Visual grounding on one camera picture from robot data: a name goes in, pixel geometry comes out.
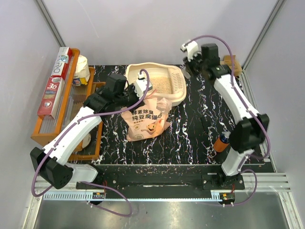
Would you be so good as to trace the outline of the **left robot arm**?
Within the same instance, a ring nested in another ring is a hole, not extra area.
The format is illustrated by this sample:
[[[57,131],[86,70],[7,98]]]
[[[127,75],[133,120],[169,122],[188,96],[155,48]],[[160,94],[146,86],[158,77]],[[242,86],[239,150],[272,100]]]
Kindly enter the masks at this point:
[[[150,89],[149,78],[143,74],[132,84],[124,75],[113,74],[83,103],[75,118],[44,148],[33,148],[30,158],[35,176],[41,176],[52,187],[61,189],[71,181],[86,181],[96,189],[103,177],[90,165],[73,166],[70,155],[84,137],[102,122],[102,116],[119,114],[137,108]]]

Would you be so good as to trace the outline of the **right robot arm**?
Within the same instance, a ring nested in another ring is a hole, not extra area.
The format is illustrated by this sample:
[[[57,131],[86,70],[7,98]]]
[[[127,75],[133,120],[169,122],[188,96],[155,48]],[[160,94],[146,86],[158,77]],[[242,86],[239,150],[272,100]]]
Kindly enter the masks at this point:
[[[187,72],[200,74],[211,83],[226,102],[235,121],[235,127],[228,136],[229,153],[221,171],[212,180],[213,184],[227,189],[238,180],[246,160],[266,140],[269,117],[260,114],[247,100],[231,75],[231,68],[221,63],[215,43],[198,46],[195,41],[188,41],[181,50],[187,54],[183,59]]]

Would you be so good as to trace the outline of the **cream plastic litter box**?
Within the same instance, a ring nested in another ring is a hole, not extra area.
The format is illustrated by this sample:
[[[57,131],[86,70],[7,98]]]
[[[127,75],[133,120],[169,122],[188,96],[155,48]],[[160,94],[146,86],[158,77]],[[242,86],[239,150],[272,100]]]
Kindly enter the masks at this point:
[[[141,69],[148,72],[152,84],[152,89],[148,94],[156,90],[155,97],[170,100],[172,106],[179,105],[186,98],[186,82],[179,67],[154,62],[130,64],[125,72],[129,83],[134,83],[138,79],[138,73]]]

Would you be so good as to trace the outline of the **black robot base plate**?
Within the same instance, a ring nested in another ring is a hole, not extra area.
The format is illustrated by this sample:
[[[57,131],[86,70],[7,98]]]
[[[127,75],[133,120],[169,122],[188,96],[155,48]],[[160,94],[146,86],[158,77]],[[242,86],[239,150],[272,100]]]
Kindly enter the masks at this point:
[[[92,181],[115,189],[131,186],[178,186],[203,190],[244,190],[242,175],[225,177],[220,165],[97,165]]]

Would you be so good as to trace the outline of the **pink cat litter bag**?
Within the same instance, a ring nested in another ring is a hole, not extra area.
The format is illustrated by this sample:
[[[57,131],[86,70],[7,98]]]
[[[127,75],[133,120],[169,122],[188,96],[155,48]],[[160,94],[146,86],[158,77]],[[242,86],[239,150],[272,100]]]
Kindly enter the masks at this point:
[[[144,105],[121,113],[128,125],[127,140],[140,141],[161,135],[171,123],[167,121],[172,102],[166,98],[150,98]]]

